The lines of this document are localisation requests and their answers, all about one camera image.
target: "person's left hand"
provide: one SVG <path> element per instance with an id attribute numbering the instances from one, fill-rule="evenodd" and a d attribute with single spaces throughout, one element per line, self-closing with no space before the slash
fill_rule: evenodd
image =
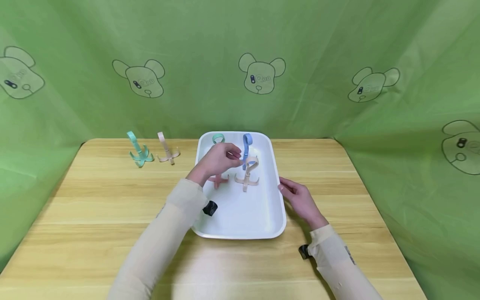
<path id="1" fill-rule="evenodd" d="M 241 150 L 232 143 L 217 143 L 187 175 L 187 179 L 204 186 L 211 176 L 242 165 Z"/>

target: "mint green hook stand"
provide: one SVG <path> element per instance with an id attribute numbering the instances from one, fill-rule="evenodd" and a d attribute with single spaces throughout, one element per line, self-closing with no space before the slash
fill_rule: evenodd
<path id="1" fill-rule="evenodd" d="M 144 144 L 144 149 L 142 150 L 140 145 L 138 144 L 137 137 L 133 132 L 129 131 L 127 132 L 128 138 L 130 139 L 130 142 L 133 144 L 135 147 L 135 150 L 138 153 L 138 156 L 133 155 L 133 153 L 130 151 L 130 156 L 135 160 L 135 164 L 141 168 L 144 166 L 145 161 L 153 161 L 153 154 L 148 151 L 147 146 Z"/>

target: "long sleeve shirt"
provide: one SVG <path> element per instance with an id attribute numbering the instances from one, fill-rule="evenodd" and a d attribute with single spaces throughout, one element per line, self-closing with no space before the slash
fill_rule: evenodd
<path id="1" fill-rule="evenodd" d="M 202 187 L 180 180 L 132 247 L 107 299 L 150 300 L 155 284 L 207 202 Z M 309 253 L 337 300 L 381 300 L 331 225 L 312 231 L 311 236 Z"/>

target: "plastic tray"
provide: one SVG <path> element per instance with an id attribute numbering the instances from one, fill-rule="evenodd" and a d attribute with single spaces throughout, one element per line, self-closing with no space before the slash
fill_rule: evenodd
<path id="1" fill-rule="evenodd" d="M 200 138 L 195 164 L 214 145 L 212 137 L 216 133 L 225 136 L 226 143 L 234 143 L 242 150 L 243 135 L 247 132 L 207 132 Z M 201 237 L 211 239 L 254 240 L 276 238 L 285 230 L 287 217 L 282 194 L 277 186 L 280 184 L 276 169 L 275 156 L 270 139 L 258 132 L 249 132 L 253 144 L 249 156 L 257 156 L 259 165 L 250 175 L 251 180 L 260 179 L 257 186 L 248 186 L 243 192 L 241 183 L 234 181 L 234 176 L 243 179 L 242 167 L 233 168 L 222 174 L 230 176 L 227 183 L 221 183 L 218 190 L 213 182 L 207 181 L 204 193 L 207 198 L 218 205 L 213 216 L 201 213 L 194 223 L 193 231 Z"/>

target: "beige hook stand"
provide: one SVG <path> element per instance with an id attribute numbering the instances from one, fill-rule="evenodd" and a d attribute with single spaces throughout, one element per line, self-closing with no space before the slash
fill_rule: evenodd
<path id="1" fill-rule="evenodd" d="M 217 174 L 213 177 L 210 177 L 208 181 L 213 181 L 213 187 L 218 190 L 218 187 L 220 186 L 221 183 L 228 182 L 230 179 L 230 175 L 227 175 L 227 179 L 222 178 L 222 174 Z"/>
<path id="2" fill-rule="evenodd" d="M 247 187 L 249 185 L 258 185 L 258 181 L 260 180 L 257 179 L 257 181 L 250 181 L 250 172 L 253 171 L 253 169 L 255 169 L 256 167 L 258 167 L 258 158 L 257 157 L 253 157 L 253 156 L 250 156 L 247 158 L 247 160 L 245 161 L 246 164 L 247 164 L 247 169 L 245 170 L 245 178 L 240 180 L 237 178 L 237 174 L 235 174 L 235 178 L 234 180 L 238 183 L 243 183 L 243 191 L 246 192 L 247 191 Z"/>
<path id="3" fill-rule="evenodd" d="M 156 157 L 158 157 L 158 160 L 161 163 L 169 160 L 170 164 L 174 165 L 175 162 L 173 161 L 173 158 L 180 155 L 180 150 L 177 147 L 177 151 L 174 154 L 170 153 L 170 149 L 168 148 L 167 141 L 165 141 L 165 136 L 163 136 L 163 132 L 158 132 L 157 134 L 158 134 L 158 139 L 160 140 L 160 142 L 163 145 L 163 148 L 165 149 L 165 153 L 167 154 L 167 157 L 159 157 L 158 155 Z"/>

